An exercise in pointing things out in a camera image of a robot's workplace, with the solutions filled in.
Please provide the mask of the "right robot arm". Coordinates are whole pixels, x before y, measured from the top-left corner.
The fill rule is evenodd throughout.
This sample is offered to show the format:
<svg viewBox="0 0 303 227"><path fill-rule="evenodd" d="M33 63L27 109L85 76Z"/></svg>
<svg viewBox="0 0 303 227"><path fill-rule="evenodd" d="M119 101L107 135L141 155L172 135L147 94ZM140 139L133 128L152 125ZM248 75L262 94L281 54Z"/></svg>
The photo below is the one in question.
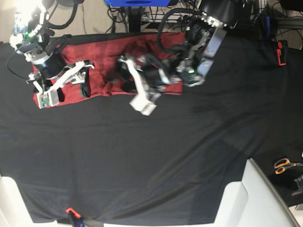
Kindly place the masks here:
<svg viewBox="0 0 303 227"><path fill-rule="evenodd" d="M15 14L14 29L9 44L14 52L24 55L35 72L28 75L26 83L32 83L34 93L40 109L54 107L64 99L62 88L66 84L79 85L80 94L89 98L89 70L95 67L94 63L85 60L74 64L67 63L61 52L71 40L71 35L63 35L50 41L55 30L68 27L74 20L81 0L74 0L73 10L69 20L63 25L54 25L49 22L52 13L46 9L43 1L34 0L27 4L32 9L18 11Z"/></svg>

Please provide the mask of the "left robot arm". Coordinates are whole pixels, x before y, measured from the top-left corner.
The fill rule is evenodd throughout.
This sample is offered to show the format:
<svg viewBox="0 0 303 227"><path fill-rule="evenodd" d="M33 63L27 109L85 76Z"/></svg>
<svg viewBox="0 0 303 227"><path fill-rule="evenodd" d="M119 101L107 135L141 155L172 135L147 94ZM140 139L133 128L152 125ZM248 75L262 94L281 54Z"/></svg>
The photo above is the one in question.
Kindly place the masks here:
<svg viewBox="0 0 303 227"><path fill-rule="evenodd" d="M227 30L236 26L245 4L244 0L202 0L196 11L174 8L167 12L159 24L156 43L161 51L173 56L171 59L161 60L151 52L139 57L127 53L117 59L113 79L124 80L126 91L137 93L130 102L132 108L149 116L168 85L203 84ZM183 43L167 48L161 41L162 31L174 13L192 13L192 18Z"/></svg>

